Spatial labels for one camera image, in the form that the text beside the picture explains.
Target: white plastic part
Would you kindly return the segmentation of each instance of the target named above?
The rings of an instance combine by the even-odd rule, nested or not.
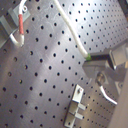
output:
[[[19,5],[19,14],[22,14],[23,7],[26,1],[27,0],[21,0],[20,5]]]
[[[80,53],[83,55],[84,58],[88,57],[88,52],[87,52],[87,51],[85,50],[85,48],[83,47],[83,45],[82,45],[82,43],[81,43],[81,41],[80,41],[80,39],[79,39],[79,37],[78,37],[76,31],[75,31],[75,28],[73,27],[73,25],[72,25],[70,19],[69,19],[68,16],[65,14],[65,12],[64,12],[64,10],[62,9],[62,7],[60,6],[58,0],[53,0],[53,1],[54,1],[55,5],[56,5],[58,11],[60,12],[62,18],[64,19],[64,21],[65,21],[66,24],[68,25],[68,27],[69,27],[69,29],[70,29],[70,31],[71,31],[71,33],[72,33],[72,35],[73,35],[73,37],[74,37],[74,39],[75,39],[75,41],[76,41],[76,44],[77,44],[77,46],[78,46],[78,49],[79,49]]]
[[[27,12],[27,10],[28,10],[27,6],[24,5],[24,7],[22,9],[23,13]]]
[[[105,92],[103,86],[100,86],[100,90],[101,90],[103,96],[104,96],[108,101],[110,101],[110,102],[112,102],[113,104],[117,105],[117,102],[116,102],[116,101],[112,100],[110,97],[107,96],[107,94],[106,94],[106,92]]]
[[[23,12],[23,8],[24,8],[24,4],[27,0],[21,0],[20,5],[19,5],[19,14],[22,14]],[[10,39],[13,42],[13,44],[15,44],[17,47],[22,47],[24,45],[24,35],[20,34],[20,41],[18,42],[15,37],[13,36],[13,34],[10,34]]]

